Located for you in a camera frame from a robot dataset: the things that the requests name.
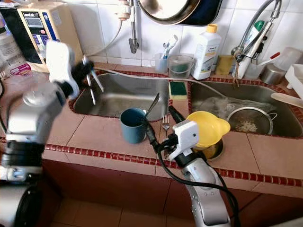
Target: stainless steel sink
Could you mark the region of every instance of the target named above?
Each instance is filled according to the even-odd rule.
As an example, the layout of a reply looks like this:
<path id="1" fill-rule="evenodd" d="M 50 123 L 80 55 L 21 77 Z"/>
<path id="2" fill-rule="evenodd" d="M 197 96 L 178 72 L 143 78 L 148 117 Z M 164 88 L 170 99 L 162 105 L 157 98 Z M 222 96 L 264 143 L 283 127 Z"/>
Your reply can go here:
<path id="1" fill-rule="evenodd" d="M 230 83 L 205 82 L 207 85 L 215 88 L 226 96 L 238 99 L 249 99 L 257 102 L 271 103 L 276 107 L 275 113 L 278 117 L 273 120 L 274 129 L 272 135 L 285 137 L 303 136 L 303 127 L 297 120 L 296 116 L 287 104 L 276 101 L 270 95 L 276 91 L 263 86 L 257 85 L 240 85 L 239 88 L 233 89 Z M 203 100 L 218 96 L 215 92 L 207 89 L 199 84 L 192 84 L 192 107 L 193 110 L 199 110 L 199 106 Z"/>
<path id="2" fill-rule="evenodd" d="M 95 80 L 92 88 L 96 97 L 93 105 L 89 89 L 85 89 L 74 104 L 78 114 L 119 117 L 127 108 L 137 107 L 147 110 L 157 93 L 158 103 L 150 112 L 150 121 L 161 119 L 167 112 L 169 90 L 168 81 L 158 79 L 134 79 L 116 74 L 100 75 L 105 92 L 102 93 Z"/>

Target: mesh strainer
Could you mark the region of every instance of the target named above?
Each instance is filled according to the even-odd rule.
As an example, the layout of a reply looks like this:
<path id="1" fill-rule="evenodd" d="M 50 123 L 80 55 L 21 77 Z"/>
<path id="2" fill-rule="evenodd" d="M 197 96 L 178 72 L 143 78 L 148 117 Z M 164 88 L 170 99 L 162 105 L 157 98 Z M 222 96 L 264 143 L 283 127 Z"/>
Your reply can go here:
<path id="1" fill-rule="evenodd" d="M 231 129 L 236 131 L 270 135 L 274 127 L 273 119 L 276 117 L 276 113 L 267 114 L 259 108 L 242 107 L 231 112 L 227 121 Z"/>

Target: pink tile countertop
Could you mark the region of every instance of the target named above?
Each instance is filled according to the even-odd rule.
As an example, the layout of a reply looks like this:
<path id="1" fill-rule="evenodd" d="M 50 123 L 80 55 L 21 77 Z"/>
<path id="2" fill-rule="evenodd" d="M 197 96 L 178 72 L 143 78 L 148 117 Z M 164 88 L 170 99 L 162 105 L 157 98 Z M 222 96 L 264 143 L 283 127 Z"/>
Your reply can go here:
<path id="1" fill-rule="evenodd" d="M 148 67 L 102 63 L 97 64 L 96 67 L 155 76 L 154 70 Z M 219 77 L 212 77 L 210 80 L 228 81 L 226 78 Z M 11 81 L 4 81 L 5 93 L 0 99 L 3 113 L 13 96 L 38 84 L 33 79 L 27 79 L 23 83 Z M 45 81 L 47 77 L 40 79 L 39 83 Z M 258 81 L 247 83 L 261 84 Z M 190 99 L 174 100 L 172 104 L 184 116 L 189 114 Z M 299 108 L 294 108 L 293 111 L 303 122 L 303 112 Z M 172 127 L 174 121 L 171 117 L 169 122 Z M 167 136 L 161 123 L 161 120 L 152 122 L 159 141 Z M 1 142 L 5 143 L 4 135 L 0 136 L 2 136 Z M 303 165 L 301 164 L 303 138 L 289 139 L 231 131 L 223 137 L 223 142 L 224 153 L 210 164 L 224 177 L 228 187 L 303 198 Z M 122 137 L 119 119 L 76 114 L 69 105 L 65 105 L 53 124 L 43 158 L 168 177 L 147 139 L 140 144 L 129 144 Z M 175 162 L 168 160 L 165 162 L 171 171 L 181 176 Z"/>

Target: blue mug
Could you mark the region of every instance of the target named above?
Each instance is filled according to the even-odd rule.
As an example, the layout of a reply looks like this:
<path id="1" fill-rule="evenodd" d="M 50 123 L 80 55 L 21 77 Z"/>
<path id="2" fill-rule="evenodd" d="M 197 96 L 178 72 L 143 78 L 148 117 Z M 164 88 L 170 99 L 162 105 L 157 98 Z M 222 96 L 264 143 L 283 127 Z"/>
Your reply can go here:
<path id="1" fill-rule="evenodd" d="M 122 134 L 129 143 L 140 143 L 145 138 L 145 127 L 142 125 L 145 112 L 139 108 L 124 110 L 120 115 Z"/>

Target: yellow lid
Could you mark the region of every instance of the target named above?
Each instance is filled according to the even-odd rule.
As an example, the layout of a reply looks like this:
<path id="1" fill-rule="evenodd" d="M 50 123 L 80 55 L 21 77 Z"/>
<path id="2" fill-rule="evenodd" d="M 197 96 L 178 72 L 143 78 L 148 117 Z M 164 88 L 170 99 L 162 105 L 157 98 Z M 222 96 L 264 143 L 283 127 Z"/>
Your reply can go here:
<path id="1" fill-rule="evenodd" d="M 206 111 L 193 112 L 187 120 L 194 121 L 199 127 L 199 142 L 197 147 L 206 148 L 216 144 L 223 135 L 228 133 L 231 126 L 226 120 L 217 118 L 212 113 Z"/>
<path id="2" fill-rule="evenodd" d="M 208 33 L 216 33 L 217 32 L 217 27 L 218 27 L 218 25 L 216 25 L 216 24 L 209 24 L 206 28 L 206 31 Z"/>

